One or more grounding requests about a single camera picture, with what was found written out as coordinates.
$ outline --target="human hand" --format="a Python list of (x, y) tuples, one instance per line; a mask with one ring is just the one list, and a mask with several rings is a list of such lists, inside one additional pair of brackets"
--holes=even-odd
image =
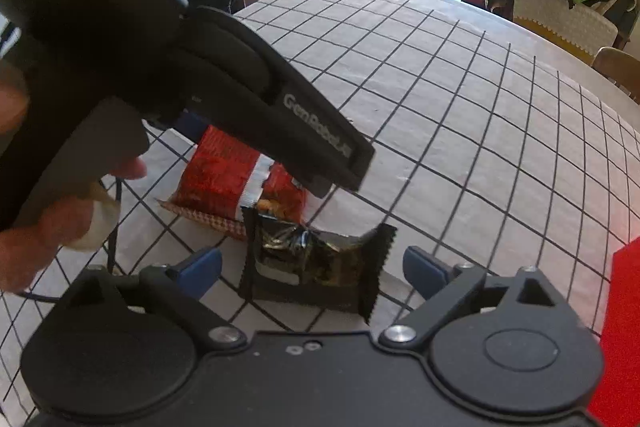
[[(25, 94), (0, 78), (0, 134), (19, 126), (28, 107)], [(111, 174), (142, 178), (146, 166), (135, 158)], [(47, 207), (36, 225), (0, 232), (0, 289), (16, 293), (27, 288), (36, 273), (51, 263), (59, 245), (71, 243), (89, 230), (93, 213), (93, 201), (67, 196)]]

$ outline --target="dining table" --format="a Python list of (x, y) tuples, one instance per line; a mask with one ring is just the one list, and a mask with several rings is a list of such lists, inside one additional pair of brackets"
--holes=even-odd
[[(370, 323), (237, 293), (246, 245), (175, 216), (176, 189), (195, 144), (148, 127), (148, 175), (124, 182), (116, 267), (137, 273), (219, 245), (221, 280), (208, 307), (255, 330), (370, 328), (377, 334), (422, 300), (402, 254), (417, 246), (449, 265), (492, 275), (539, 269), (599, 338), (612, 256), (640, 235), (640, 110), (564, 50), (456, 0), (259, 0), (236, 17), (280, 52), (370, 140), (360, 190), (308, 197), (303, 220), (358, 235), (398, 229)], [(115, 194), (110, 176), (104, 183)], [(32, 285), (60, 296), (106, 251), (62, 248)], [(0, 306), (0, 405), (12, 426), (34, 406), (19, 356), (51, 305), (9, 293)]]

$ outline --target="snack package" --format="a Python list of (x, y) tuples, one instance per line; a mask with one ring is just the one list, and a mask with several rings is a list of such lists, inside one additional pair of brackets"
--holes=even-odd
[(306, 190), (284, 167), (216, 129), (205, 131), (178, 189), (162, 207), (244, 239), (243, 206), (299, 222)]
[(320, 232), (244, 208), (248, 249), (239, 294), (360, 314), (373, 311), (396, 228), (352, 237)]

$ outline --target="wooden chair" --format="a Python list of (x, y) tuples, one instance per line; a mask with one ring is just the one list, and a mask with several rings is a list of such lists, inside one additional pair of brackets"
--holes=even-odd
[(616, 48), (602, 48), (591, 67), (621, 87), (633, 100), (640, 100), (640, 60)]

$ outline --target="metal screw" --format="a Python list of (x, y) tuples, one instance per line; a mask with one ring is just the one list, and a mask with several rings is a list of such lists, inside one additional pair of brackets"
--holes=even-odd
[(289, 353), (290, 355), (302, 355), (305, 350), (300, 346), (287, 346), (287, 349), (285, 349), (285, 351), (287, 351), (287, 353)]
[(392, 342), (405, 343), (414, 340), (417, 336), (414, 328), (409, 326), (395, 325), (385, 330), (385, 337)]
[(221, 344), (231, 344), (242, 338), (242, 333), (231, 326), (219, 326), (209, 331), (209, 338)]
[(322, 344), (318, 341), (308, 341), (308, 343), (305, 343), (305, 349), (308, 351), (317, 351), (318, 349), (322, 349)]

